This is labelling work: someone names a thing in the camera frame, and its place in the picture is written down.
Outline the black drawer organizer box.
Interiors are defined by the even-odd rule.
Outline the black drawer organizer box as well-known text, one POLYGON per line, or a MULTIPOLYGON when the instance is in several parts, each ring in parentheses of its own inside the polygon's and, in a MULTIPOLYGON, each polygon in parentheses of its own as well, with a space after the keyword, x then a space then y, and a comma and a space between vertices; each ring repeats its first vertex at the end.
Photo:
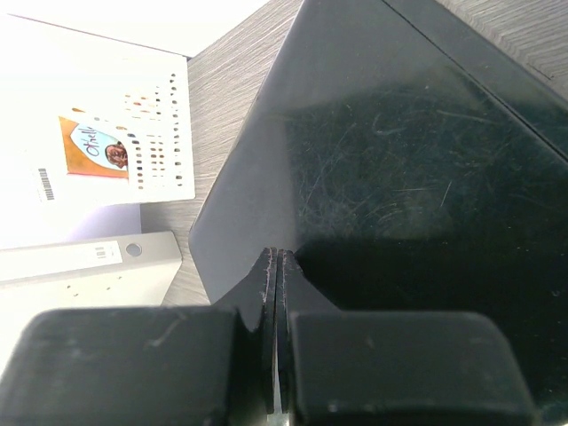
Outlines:
POLYGON ((290 249, 344 308, 480 312, 567 421, 567 105, 434 1, 306 1, 190 233, 210 301, 290 249))

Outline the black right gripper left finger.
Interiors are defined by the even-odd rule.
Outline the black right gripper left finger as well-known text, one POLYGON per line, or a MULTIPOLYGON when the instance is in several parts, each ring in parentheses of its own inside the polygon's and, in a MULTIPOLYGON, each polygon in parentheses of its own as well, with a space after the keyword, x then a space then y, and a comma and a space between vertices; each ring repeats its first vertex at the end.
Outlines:
POLYGON ((277 263, 263 250, 210 306, 36 316, 4 370, 2 424, 265 424, 277 263))

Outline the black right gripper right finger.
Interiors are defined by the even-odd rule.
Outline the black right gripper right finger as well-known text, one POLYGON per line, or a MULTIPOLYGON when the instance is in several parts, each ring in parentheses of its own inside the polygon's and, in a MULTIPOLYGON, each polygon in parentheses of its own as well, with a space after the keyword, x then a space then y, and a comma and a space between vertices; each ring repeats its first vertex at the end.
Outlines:
POLYGON ((504 334, 474 312, 336 307, 292 252, 277 263, 280 403, 293 425, 532 425, 504 334))

